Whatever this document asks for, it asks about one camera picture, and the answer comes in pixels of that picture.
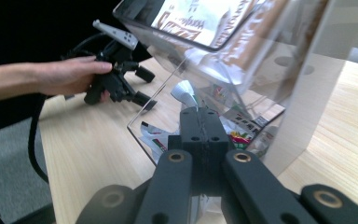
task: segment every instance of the light wood surface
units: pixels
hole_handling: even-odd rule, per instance
[[[151,95],[168,73],[154,60],[144,66],[157,75],[151,84],[131,75],[128,79],[134,89]],[[89,106],[83,97],[47,100],[39,123],[59,224],[75,223],[98,189],[111,184],[135,188],[154,170],[126,128],[140,107],[129,102]],[[358,203],[357,63],[346,63],[307,150],[279,179],[295,192],[304,185],[324,183]]]

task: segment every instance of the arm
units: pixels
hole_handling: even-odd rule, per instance
[[[86,91],[94,74],[112,70],[111,63],[82,57],[54,63],[0,65],[0,100],[28,93],[75,94]]]

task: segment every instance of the gray carpet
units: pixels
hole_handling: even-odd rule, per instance
[[[48,185],[34,172],[28,160],[30,123],[27,119],[0,131],[0,214],[5,223],[51,203]],[[37,159],[46,171],[40,133],[37,133],[35,148]]]

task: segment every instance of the mounting hole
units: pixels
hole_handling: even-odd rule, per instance
[[[179,162],[185,159],[185,155],[183,155],[182,153],[177,153],[174,152],[173,154],[171,154],[168,157],[168,160],[173,161],[173,162]]]
[[[234,155],[234,159],[235,159],[236,161],[240,161],[240,162],[248,162],[248,161],[251,160],[251,157],[248,156],[248,155],[246,155],[246,154],[243,153],[243,152],[239,152],[239,153],[236,153],[236,154]]]
[[[283,213],[281,215],[281,221],[286,224],[299,224],[297,217],[289,213]]]
[[[315,68],[310,65],[305,66],[304,75],[312,74],[315,71]]]
[[[283,67],[287,67],[289,66],[289,64],[292,62],[292,58],[291,57],[285,57],[285,56],[282,56],[282,57],[278,57],[274,60],[274,62],[277,64],[277,65],[280,65],[280,66],[283,66]]]
[[[340,208],[343,204],[335,194],[326,190],[316,190],[313,192],[313,197],[319,203],[331,208]]]
[[[168,220],[168,216],[163,213],[157,213],[152,216],[153,224],[167,224]]]
[[[123,192],[118,190],[110,191],[103,196],[102,201],[103,201],[103,207],[114,208],[121,205],[121,203],[123,203],[124,194]]]

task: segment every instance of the clear acrylic box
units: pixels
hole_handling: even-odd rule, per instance
[[[128,125],[154,163],[179,113],[215,110],[237,149],[280,174],[307,148],[356,37],[351,2],[124,0],[113,14],[172,74]],[[329,32],[337,27],[345,32]]]

